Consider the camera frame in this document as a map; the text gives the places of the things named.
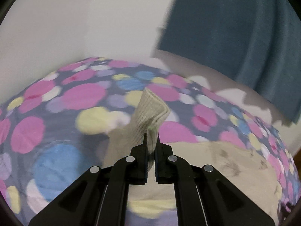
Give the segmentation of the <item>colourful dotted grey bedspread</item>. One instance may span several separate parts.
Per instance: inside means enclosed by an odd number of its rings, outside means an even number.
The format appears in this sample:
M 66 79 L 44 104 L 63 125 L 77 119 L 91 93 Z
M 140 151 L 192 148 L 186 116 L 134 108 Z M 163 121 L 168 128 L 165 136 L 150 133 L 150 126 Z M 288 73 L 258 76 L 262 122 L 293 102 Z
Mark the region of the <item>colourful dotted grey bedspread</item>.
M 1 194 L 28 225 L 91 166 L 127 156 L 148 124 L 277 224 L 300 198 L 293 157 L 272 125 L 187 78 L 105 58 L 64 66 L 1 105 Z

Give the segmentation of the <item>teal blue curtain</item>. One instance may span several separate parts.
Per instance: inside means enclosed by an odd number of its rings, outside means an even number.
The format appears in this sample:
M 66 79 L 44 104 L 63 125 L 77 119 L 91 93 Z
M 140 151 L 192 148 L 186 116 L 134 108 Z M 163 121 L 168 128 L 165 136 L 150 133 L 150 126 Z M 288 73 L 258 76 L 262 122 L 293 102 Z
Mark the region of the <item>teal blue curtain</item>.
M 159 49 L 256 91 L 300 118 L 300 19 L 288 0 L 175 0 Z

